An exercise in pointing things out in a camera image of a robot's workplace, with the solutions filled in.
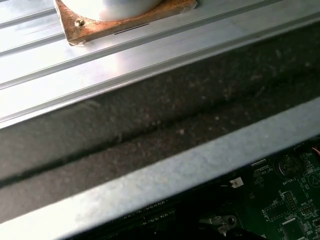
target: white ceramic component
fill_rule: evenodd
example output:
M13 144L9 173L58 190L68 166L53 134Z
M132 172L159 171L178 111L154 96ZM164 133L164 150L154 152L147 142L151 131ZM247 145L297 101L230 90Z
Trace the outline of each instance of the white ceramic component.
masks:
M99 21L120 21L146 13L163 0L62 0L76 14Z

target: motherboard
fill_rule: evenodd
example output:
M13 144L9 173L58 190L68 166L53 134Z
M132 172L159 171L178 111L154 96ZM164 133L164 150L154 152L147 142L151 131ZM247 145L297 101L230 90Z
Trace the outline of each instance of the motherboard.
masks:
M244 229L270 240L320 240L320 151L299 145L241 176L235 209Z

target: dark gray panel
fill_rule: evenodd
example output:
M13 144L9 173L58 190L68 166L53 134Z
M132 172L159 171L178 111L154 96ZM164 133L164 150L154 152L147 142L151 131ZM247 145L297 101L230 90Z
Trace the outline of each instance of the dark gray panel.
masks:
M2 129L2 185L305 71L320 59L319 35L315 24Z

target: metal rail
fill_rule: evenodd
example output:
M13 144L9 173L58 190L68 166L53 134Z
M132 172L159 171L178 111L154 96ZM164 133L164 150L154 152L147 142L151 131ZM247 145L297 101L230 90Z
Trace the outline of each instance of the metal rail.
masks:
M320 20L319 0L200 0L70 47L51 0L0 2L0 129Z

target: wooden mounting plate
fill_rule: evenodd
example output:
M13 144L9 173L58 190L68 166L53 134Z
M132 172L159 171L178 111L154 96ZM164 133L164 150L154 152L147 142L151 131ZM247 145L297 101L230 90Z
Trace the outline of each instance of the wooden mounting plate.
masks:
M143 26L155 20L190 11L197 6L197 0L165 0L149 12L128 20L96 21L75 14L61 0L53 1L65 37L71 46L82 46L87 41ZM84 25L76 26L77 20L83 20Z

